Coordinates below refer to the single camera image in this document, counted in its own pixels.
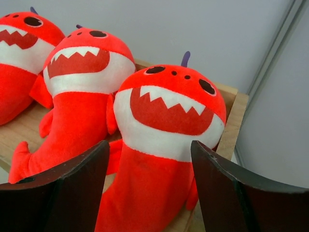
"open mouth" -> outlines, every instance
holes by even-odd
[[[38,38],[24,30],[10,26],[0,25],[0,43],[6,43],[9,46],[16,44],[21,49],[31,48]]]
[[[157,86],[134,88],[130,107],[133,117],[148,127],[187,135],[204,133],[213,118],[199,102]]]
[[[110,53],[97,47],[69,47],[58,51],[47,65],[49,78],[73,73],[97,73],[107,67]]]

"wooden crate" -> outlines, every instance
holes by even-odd
[[[135,60],[137,70],[152,66],[152,64]],[[240,125],[246,109],[248,96],[239,93],[237,89],[219,83],[215,85],[220,90],[226,104],[227,123],[220,139],[217,153],[227,159],[231,159]],[[0,127],[0,167],[9,172],[13,151],[21,141],[29,143],[29,149],[34,152],[44,141],[39,136],[39,123],[47,109],[33,103],[21,115],[10,123]],[[108,140],[119,137],[116,134]],[[114,174],[106,177],[104,189],[112,183]],[[192,212],[183,209],[177,218],[164,230],[164,232],[203,232],[205,231],[199,203]]]

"stuffed animal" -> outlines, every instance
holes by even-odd
[[[32,85],[47,56],[64,37],[33,8],[0,18],[0,125],[32,103]]]
[[[48,137],[34,153],[27,142],[18,145],[9,182],[50,169],[103,140],[108,95],[134,71],[129,48],[110,33],[80,28],[63,39],[44,64],[54,107],[42,119],[40,135]]]
[[[113,112],[108,125],[110,131],[118,125],[122,153],[117,175],[102,195],[95,231],[160,232],[186,201],[189,210],[197,203],[191,142],[218,144],[224,99],[197,71],[162,64],[124,81]]]

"red shark plush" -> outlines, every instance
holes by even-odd
[[[113,109],[109,129],[118,125],[122,153],[102,195],[96,232],[160,232],[185,202],[189,210],[196,205],[190,145],[217,145],[225,127],[224,99],[197,71],[164,64],[124,81]]]
[[[9,182],[52,168],[103,140],[108,95],[134,71],[129,48],[112,34],[80,28],[63,39],[44,64],[54,108],[42,119],[40,135],[48,137],[32,154],[27,142],[18,145]]]
[[[34,12],[0,18],[0,125],[32,103],[32,85],[47,56],[64,37],[55,24]]]

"black eye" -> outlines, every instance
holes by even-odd
[[[165,67],[156,66],[156,67],[147,69],[146,73],[147,74],[159,73],[159,72],[162,72],[164,69],[165,69]]]
[[[43,25],[43,22],[41,20],[39,20],[38,18],[34,18],[34,17],[26,17],[24,19],[24,22],[31,26],[31,27],[40,27]]]
[[[92,30],[89,34],[93,37],[106,37],[106,34],[99,30]]]
[[[198,82],[199,82],[199,85],[202,87],[202,89],[208,92],[209,94],[213,95],[216,93],[214,88],[207,81],[200,79]]]

